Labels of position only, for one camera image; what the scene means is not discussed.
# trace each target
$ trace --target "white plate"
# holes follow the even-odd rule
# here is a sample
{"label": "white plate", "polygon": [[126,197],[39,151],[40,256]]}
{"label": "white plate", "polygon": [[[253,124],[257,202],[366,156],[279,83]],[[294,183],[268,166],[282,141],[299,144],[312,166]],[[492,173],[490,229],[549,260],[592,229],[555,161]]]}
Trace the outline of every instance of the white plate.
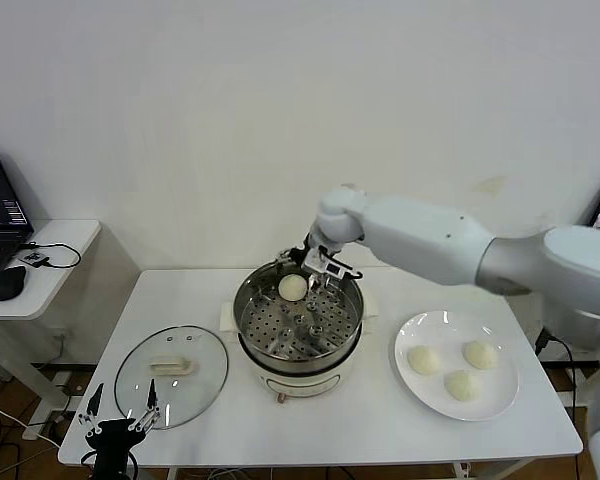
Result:
{"label": "white plate", "polygon": [[[496,368],[478,370],[464,359],[462,348],[473,340],[486,340],[493,345],[498,352]],[[411,368],[407,352],[418,345],[436,350],[442,360],[440,373],[424,376]],[[494,418],[513,404],[518,393],[518,371],[502,339],[480,318],[465,313],[427,312],[409,319],[396,337],[395,358],[402,379],[420,400],[437,412],[459,420]],[[447,392],[444,377],[456,370],[469,370],[480,379],[480,397],[461,402]]]}

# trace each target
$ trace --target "white wall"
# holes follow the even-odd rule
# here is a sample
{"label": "white wall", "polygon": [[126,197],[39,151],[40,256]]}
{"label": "white wall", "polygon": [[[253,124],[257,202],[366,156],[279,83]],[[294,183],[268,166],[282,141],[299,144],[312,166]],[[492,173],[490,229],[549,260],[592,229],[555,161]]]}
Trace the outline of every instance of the white wall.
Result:
{"label": "white wall", "polygon": [[141,269],[260,264],[343,182],[526,234],[600,189],[600,1],[1,0],[0,151]]}

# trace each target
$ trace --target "wooden floor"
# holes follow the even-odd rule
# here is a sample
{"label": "wooden floor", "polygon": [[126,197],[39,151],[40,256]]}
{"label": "wooden floor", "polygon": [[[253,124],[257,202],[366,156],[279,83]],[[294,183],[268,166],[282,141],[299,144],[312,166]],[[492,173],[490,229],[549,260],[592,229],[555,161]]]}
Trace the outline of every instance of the wooden floor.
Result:
{"label": "wooden floor", "polygon": [[[52,372],[45,372],[49,377]],[[78,394],[80,389],[84,390],[89,382],[90,374],[74,373],[69,383],[73,394]],[[550,378],[558,390],[568,390],[570,382],[562,372],[551,372]],[[26,387],[17,380],[0,384],[0,408],[14,416],[20,416],[21,420],[27,421],[38,401]],[[584,436],[585,415],[583,408],[577,409],[578,431]],[[10,425],[9,419],[1,419],[3,425]],[[45,434],[55,434],[61,437],[68,428],[69,421],[57,424],[54,432],[49,428]],[[21,439],[22,429],[4,429],[0,438],[2,443],[17,444],[20,446],[20,458],[24,459],[49,448],[49,444],[42,441],[24,441]],[[580,478],[582,480],[594,480],[596,478],[591,457],[586,452],[579,455]],[[16,462],[17,447],[6,445],[0,449],[0,470],[13,465]],[[473,464],[472,473],[479,474],[488,464]],[[347,467],[347,471],[355,480],[408,480],[453,477],[450,465],[411,465],[391,467]],[[271,472],[270,469],[245,469],[243,471],[252,480],[269,480],[273,473],[274,480],[350,480],[347,472],[339,467],[329,468],[277,468]],[[158,480],[166,480],[167,470],[156,469],[151,473]],[[178,474],[179,480],[204,480],[209,476],[207,469],[181,470]],[[247,480],[242,472],[235,472],[235,480]],[[65,467],[58,463],[55,450],[42,453],[33,460],[24,463],[20,467],[19,480],[86,480],[89,471],[85,468]],[[230,475],[216,477],[218,480],[234,480]],[[548,460],[536,460],[509,477],[511,480],[569,480],[575,479],[575,463],[573,457],[554,458]],[[8,470],[0,475],[0,480],[16,479],[15,469]]]}

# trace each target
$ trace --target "power cord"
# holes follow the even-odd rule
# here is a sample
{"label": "power cord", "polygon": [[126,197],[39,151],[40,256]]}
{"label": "power cord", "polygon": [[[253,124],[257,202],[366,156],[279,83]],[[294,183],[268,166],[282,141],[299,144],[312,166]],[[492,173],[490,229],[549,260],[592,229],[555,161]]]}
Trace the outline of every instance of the power cord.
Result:
{"label": "power cord", "polygon": [[22,245],[20,245],[20,250],[38,250],[40,248],[53,248],[53,247],[62,247],[62,248],[66,248],[68,250],[71,250],[73,253],[75,253],[78,257],[78,259],[70,264],[70,265],[54,265],[52,263],[49,262],[49,257],[42,257],[41,259],[39,258],[32,258],[31,262],[26,261],[26,260],[22,260],[24,263],[27,263],[29,265],[31,265],[33,268],[39,268],[39,267],[49,267],[49,268],[73,268],[75,266],[77,266],[81,261],[82,261],[82,255],[80,255],[80,252],[78,250],[76,250],[73,247],[70,247],[69,245],[65,244],[65,243],[50,243],[47,245],[38,245],[35,242],[31,242],[31,243],[23,243]]}
{"label": "power cord", "polygon": [[20,460],[18,463],[14,463],[13,465],[10,465],[8,467],[3,468],[2,470],[0,470],[0,475],[2,475],[5,472],[8,472],[9,470],[11,470],[12,468],[18,468],[20,465],[22,465],[23,463],[29,462],[31,460],[33,460],[36,457],[39,457],[40,455],[42,455],[43,453],[47,453],[50,452],[51,450],[55,450],[55,447],[49,447],[45,450],[42,450],[38,453],[34,453],[33,455],[31,455],[30,457],[25,458],[24,460]]}
{"label": "power cord", "polygon": [[[66,385],[55,385],[56,387],[62,389],[65,391],[65,393],[71,397],[71,392],[69,391],[67,393],[67,390],[69,389],[69,387],[67,387]],[[20,418],[22,415],[24,415],[24,413],[29,410],[29,408],[31,407],[31,405],[33,405],[35,403],[35,401],[37,400],[37,398],[34,398],[29,405],[27,405],[25,407],[25,409],[20,413],[20,415],[18,415],[18,418]],[[62,420],[65,420],[65,414],[67,413],[67,409],[69,408],[69,402],[71,402],[71,398],[69,398],[69,400],[67,401],[67,404],[64,406],[64,409],[60,412],[60,415],[58,415],[58,417],[55,420],[47,420],[46,422],[36,422],[36,423],[28,423],[27,426],[28,427],[35,427],[38,425],[53,425],[53,424],[57,424],[59,422],[61,422]],[[13,425],[3,425],[2,422],[0,421],[0,435],[2,435],[2,429],[5,430],[13,430],[15,428],[22,428],[22,425],[18,425],[18,424],[13,424]]]}
{"label": "power cord", "polygon": [[87,460],[89,460],[91,457],[93,457],[96,454],[95,450],[91,450],[88,453],[85,453],[82,458],[80,459],[80,465],[82,465],[83,467],[85,467],[86,469],[88,469],[90,472],[93,471],[93,467],[91,465],[89,465],[87,462]]}
{"label": "power cord", "polygon": [[47,365],[49,365],[50,363],[55,362],[56,360],[58,360],[60,357],[62,357],[62,354],[64,353],[64,341],[65,341],[65,336],[64,335],[60,335],[57,337],[53,337],[55,339],[59,339],[60,340],[60,351],[58,352],[58,354],[53,357],[51,360],[47,360],[46,362],[44,362],[42,365],[40,365],[39,367],[36,368],[36,370],[42,370],[43,368],[45,368]]}
{"label": "power cord", "polygon": [[[326,470],[325,470],[325,472],[324,472],[324,476],[325,476],[326,480],[329,480],[329,469],[330,468],[331,467],[327,467]],[[356,480],[356,477],[354,477],[353,474],[349,470],[347,470],[345,467],[338,466],[338,468],[340,470],[342,470],[347,475],[347,477],[349,477],[349,480]]]}
{"label": "power cord", "polygon": [[15,472],[14,472],[15,473],[15,477],[14,478],[15,478],[15,480],[18,480],[18,478],[20,477],[20,460],[21,460],[21,457],[20,457],[20,454],[21,454],[20,445],[17,444],[17,443],[13,443],[13,442],[5,442],[5,443],[1,443],[0,447],[1,448],[2,447],[15,447],[15,449],[16,449],[16,463],[15,463],[15,467],[14,467],[15,468]]}
{"label": "power cord", "polygon": [[[66,387],[65,385],[56,385],[56,386],[57,386],[57,387],[59,387],[59,388],[62,388],[63,390],[64,390],[64,389],[68,389],[68,387]],[[37,397],[36,397],[36,398],[34,398],[33,400],[31,400],[31,401],[30,401],[30,402],[27,404],[27,406],[26,406],[26,407],[24,407],[24,408],[22,409],[22,411],[21,411],[21,412],[18,414],[17,418],[18,418],[18,419],[22,418],[22,416],[23,416],[23,415],[24,415],[24,414],[25,414],[25,413],[26,413],[26,412],[29,410],[29,408],[31,408],[31,406],[32,406],[32,405],[34,405],[34,404],[35,404],[35,402],[36,402],[37,400],[38,400],[38,399],[37,399]],[[64,409],[63,409],[63,411],[61,412],[61,414],[60,414],[60,416],[58,417],[58,419],[61,419],[61,418],[63,418],[63,415],[66,413],[66,411],[67,411],[67,408],[68,408],[68,407],[69,407],[69,402],[67,402],[67,404],[65,405],[65,408],[64,408]],[[32,426],[32,425],[45,425],[45,424],[49,424],[49,423],[51,423],[51,424],[53,425],[53,424],[55,424],[55,422],[57,422],[57,421],[58,421],[58,419],[56,419],[55,421],[39,422],[39,423],[34,423],[34,424],[29,424],[29,425],[30,425],[30,426]],[[11,429],[14,429],[14,428],[22,428],[22,427],[21,427],[20,425],[17,425],[17,424],[15,424],[15,423],[14,423],[14,424],[12,424],[12,425],[3,425],[2,421],[0,420],[0,453],[1,453],[1,451],[2,451],[2,448],[6,447],[6,446],[15,446],[15,445],[14,445],[14,444],[12,444],[11,442],[7,442],[7,441],[6,441],[6,439],[7,439],[7,436],[9,435],[9,433],[10,433]],[[11,469],[13,469],[13,468],[15,468],[15,469],[16,469],[16,470],[15,470],[15,477],[14,477],[14,478],[15,478],[15,480],[18,480],[18,478],[19,478],[19,474],[20,474],[20,468],[19,468],[19,466],[20,466],[20,465],[22,465],[22,464],[23,464],[23,463],[25,463],[25,462],[28,462],[29,460],[32,460],[33,458],[37,457],[38,455],[40,455],[40,454],[42,454],[42,453],[44,453],[44,452],[48,451],[48,450],[44,450],[44,451],[40,452],[39,454],[36,454],[36,455],[34,455],[34,456],[31,456],[31,457],[28,457],[28,458],[26,458],[26,459],[24,459],[24,460],[22,460],[22,461],[21,461],[21,460],[20,460],[20,448],[19,448],[19,446],[16,446],[16,450],[17,450],[17,451],[16,451],[16,454],[17,454],[16,463],[15,463],[15,464],[13,464],[13,465],[11,465],[11,466],[9,466],[9,467],[6,467],[6,468],[4,468],[4,469],[0,470],[0,475],[1,475],[2,473],[5,473],[5,472],[7,472],[7,471],[9,471],[9,470],[11,470]]]}
{"label": "power cord", "polygon": [[16,423],[19,423],[25,429],[30,430],[31,432],[33,432],[37,437],[41,438],[42,440],[45,440],[45,441],[49,442],[51,445],[53,445],[54,447],[56,447],[58,450],[60,449],[60,445],[58,445],[56,442],[54,442],[50,438],[47,438],[44,435],[40,435],[35,430],[31,430],[31,428],[26,423],[20,421],[20,419],[18,419],[16,417],[12,417],[11,415],[9,415],[8,413],[3,412],[2,410],[0,410],[0,414],[3,415],[3,416],[5,416],[5,417],[7,417],[7,418],[9,418],[9,419],[11,419],[11,420],[13,420]]}
{"label": "power cord", "polygon": [[133,480],[138,480],[138,461],[131,452],[129,452],[129,458],[131,459],[131,463],[133,463]]}
{"label": "power cord", "polygon": [[[538,355],[542,349],[544,347],[547,346],[547,344],[549,342],[558,342],[560,343],[565,350],[567,351],[567,355],[569,356],[569,363],[571,365],[571,386],[572,386],[572,390],[571,390],[571,422],[573,423],[574,428],[576,429],[576,432],[578,431],[578,426],[576,424],[576,367],[575,367],[575,363],[573,362],[573,354],[571,353],[571,349],[569,348],[569,345],[567,345],[565,342],[563,342],[562,340],[560,340],[559,338],[554,337],[553,335],[551,335],[547,330],[545,330],[544,328],[542,329],[542,331],[540,332],[540,335],[538,336],[538,339],[536,340],[536,355]],[[575,464],[576,464],[576,479],[580,480],[580,465],[578,464],[578,455],[574,455],[573,456],[574,460],[575,460]]]}
{"label": "power cord", "polygon": [[252,480],[251,477],[249,476],[249,474],[246,473],[242,468],[233,468],[233,469],[214,468],[209,473],[205,473],[203,475],[197,474],[197,473],[189,473],[189,472],[183,472],[183,475],[187,478],[205,478],[205,479],[220,478],[223,475],[229,475],[234,480],[237,480],[236,476],[234,475],[235,473],[242,475],[247,480]]}

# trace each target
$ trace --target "white robotic arm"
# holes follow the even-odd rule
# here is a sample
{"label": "white robotic arm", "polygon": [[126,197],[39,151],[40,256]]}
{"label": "white robotic arm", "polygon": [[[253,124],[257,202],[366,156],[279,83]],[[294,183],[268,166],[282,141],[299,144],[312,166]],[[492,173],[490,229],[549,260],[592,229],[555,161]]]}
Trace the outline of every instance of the white robotic arm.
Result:
{"label": "white robotic arm", "polygon": [[[553,335],[600,353],[600,230],[567,226],[496,238],[461,212],[343,188],[321,199],[303,267],[318,277],[355,272],[333,258],[350,242],[441,285],[475,284],[507,295],[538,291]],[[600,388],[589,407],[589,432],[600,478]]]}

